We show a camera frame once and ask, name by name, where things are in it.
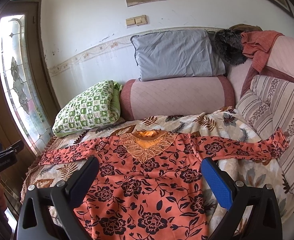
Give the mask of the orange black floral blouse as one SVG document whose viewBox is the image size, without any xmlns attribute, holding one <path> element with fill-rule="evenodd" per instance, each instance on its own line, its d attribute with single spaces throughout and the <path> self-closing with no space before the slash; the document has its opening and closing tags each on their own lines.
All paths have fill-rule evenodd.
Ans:
<svg viewBox="0 0 294 240">
<path fill-rule="evenodd" d="M 151 130 L 46 151 L 40 163 L 98 159 L 97 177 L 75 210 L 94 239 L 207 239 L 203 159 L 265 161 L 287 147 L 281 129 L 255 143 Z"/>
</svg>

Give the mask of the stained glass wooden door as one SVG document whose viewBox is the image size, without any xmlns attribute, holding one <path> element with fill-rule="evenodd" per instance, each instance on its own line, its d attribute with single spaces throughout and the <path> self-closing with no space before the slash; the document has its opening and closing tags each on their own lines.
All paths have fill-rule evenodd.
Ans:
<svg viewBox="0 0 294 240">
<path fill-rule="evenodd" d="M 29 166 L 53 136 L 59 111 L 41 41 L 41 0 L 0 0 L 0 143 L 24 149 L 2 172 L 5 200 L 14 215 Z"/>
</svg>

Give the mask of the green white checkered pillow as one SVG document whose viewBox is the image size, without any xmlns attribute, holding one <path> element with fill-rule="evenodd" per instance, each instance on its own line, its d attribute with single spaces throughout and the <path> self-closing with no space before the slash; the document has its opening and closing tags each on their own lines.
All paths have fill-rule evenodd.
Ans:
<svg viewBox="0 0 294 240">
<path fill-rule="evenodd" d="M 52 131 L 56 137 L 115 124 L 121 114 L 122 85 L 113 80 L 96 83 L 75 96 L 57 114 Z"/>
</svg>

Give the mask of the beige leaf-pattern bedspread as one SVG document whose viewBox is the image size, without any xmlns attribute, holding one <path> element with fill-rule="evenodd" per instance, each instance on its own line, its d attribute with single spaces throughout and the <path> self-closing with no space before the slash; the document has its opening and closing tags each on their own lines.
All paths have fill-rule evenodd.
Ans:
<svg viewBox="0 0 294 240">
<path fill-rule="evenodd" d="M 151 116 L 143 120 L 125 121 L 117 124 L 94 128 L 70 134 L 63 138 L 53 137 L 45 148 L 46 151 L 66 148 L 95 138 L 103 138 L 136 131 L 162 130 L 171 133 L 186 133 L 197 136 L 217 136 L 239 142 L 255 143 L 261 138 L 248 126 L 236 109 L 224 108 L 211 114 Z M 42 165 L 42 157 L 35 160 L 29 168 L 21 193 L 26 194 L 29 185 L 39 188 L 51 187 L 60 180 L 67 180 L 82 167 L 86 159 L 66 164 Z M 286 221 L 294 212 L 294 196 L 283 176 L 277 158 L 265 161 L 247 159 L 217 160 L 219 168 L 226 171 L 233 179 L 243 181 L 245 185 L 262 187 L 271 184 L 274 188 L 282 221 Z M 208 237 L 217 227 L 225 214 L 225 209 L 218 205 L 214 194 L 202 178 L 204 207 L 208 223 Z"/>
</svg>

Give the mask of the striped floral pillow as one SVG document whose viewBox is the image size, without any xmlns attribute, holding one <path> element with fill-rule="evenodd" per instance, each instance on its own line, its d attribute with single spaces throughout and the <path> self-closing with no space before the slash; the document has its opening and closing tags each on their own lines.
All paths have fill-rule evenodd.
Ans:
<svg viewBox="0 0 294 240">
<path fill-rule="evenodd" d="M 263 140 L 282 129 L 289 147 L 278 163 L 294 194 L 294 83 L 256 75 L 236 109 Z"/>
</svg>

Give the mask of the pink cylindrical bolster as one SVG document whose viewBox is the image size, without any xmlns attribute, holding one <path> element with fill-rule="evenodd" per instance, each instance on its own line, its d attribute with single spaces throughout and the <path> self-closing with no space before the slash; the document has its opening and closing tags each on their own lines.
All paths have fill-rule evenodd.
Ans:
<svg viewBox="0 0 294 240">
<path fill-rule="evenodd" d="M 120 93 L 126 121 L 155 115 L 197 115 L 235 106 L 235 94 L 224 76 L 130 80 Z"/>
</svg>

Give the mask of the pink quilted blanket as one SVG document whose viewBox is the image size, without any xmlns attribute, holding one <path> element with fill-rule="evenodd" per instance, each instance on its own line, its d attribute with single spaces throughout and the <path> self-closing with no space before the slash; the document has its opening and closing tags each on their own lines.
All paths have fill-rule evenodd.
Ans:
<svg viewBox="0 0 294 240">
<path fill-rule="evenodd" d="M 294 38 L 281 36 L 274 43 L 267 65 L 259 73 L 251 67 L 252 60 L 229 67 L 227 79 L 233 86 L 235 101 L 250 88 L 251 79 L 255 75 L 277 77 L 294 83 Z"/>
</svg>

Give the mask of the grey pillow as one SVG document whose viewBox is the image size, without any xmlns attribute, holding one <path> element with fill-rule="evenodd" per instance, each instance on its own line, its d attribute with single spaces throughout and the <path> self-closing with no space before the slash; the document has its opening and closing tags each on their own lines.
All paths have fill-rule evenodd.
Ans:
<svg viewBox="0 0 294 240">
<path fill-rule="evenodd" d="M 202 29 L 134 35 L 130 41 L 140 81 L 224 75 L 226 67 L 214 47 L 213 34 Z"/>
</svg>

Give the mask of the salmon knitted cloth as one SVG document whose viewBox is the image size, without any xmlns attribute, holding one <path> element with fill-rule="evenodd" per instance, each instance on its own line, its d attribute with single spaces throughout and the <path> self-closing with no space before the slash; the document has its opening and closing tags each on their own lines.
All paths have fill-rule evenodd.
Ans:
<svg viewBox="0 0 294 240">
<path fill-rule="evenodd" d="M 274 30 L 241 33 L 242 54 L 252 60 L 252 68 L 261 73 L 268 62 L 277 38 L 283 36 Z"/>
</svg>

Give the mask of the black furry cushion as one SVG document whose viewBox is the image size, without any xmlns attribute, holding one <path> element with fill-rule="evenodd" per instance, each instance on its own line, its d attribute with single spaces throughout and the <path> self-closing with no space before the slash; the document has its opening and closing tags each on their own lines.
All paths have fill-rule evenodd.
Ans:
<svg viewBox="0 0 294 240">
<path fill-rule="evenodd" d="M 214 42 L 220 57 L 231 66 L 237 66 L 246 62 L 247 57 L 243 55 L 241 42 L 241 31 L 222 29 L 215 33 Z"/>
</svg>

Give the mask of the beige wall switch plate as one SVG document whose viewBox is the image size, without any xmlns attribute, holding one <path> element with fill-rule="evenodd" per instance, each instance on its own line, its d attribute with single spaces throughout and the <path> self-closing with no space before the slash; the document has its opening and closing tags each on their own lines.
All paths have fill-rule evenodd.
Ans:
<svg viewBox="0 0 294 240">
<path fill-rule="evenodd" d="M 140 26 L 146 25 L 148 23 L 148 19 L 146 15 L 136 16 L 132 18 L 126 19 L 126 27 Z"/>
</svg>

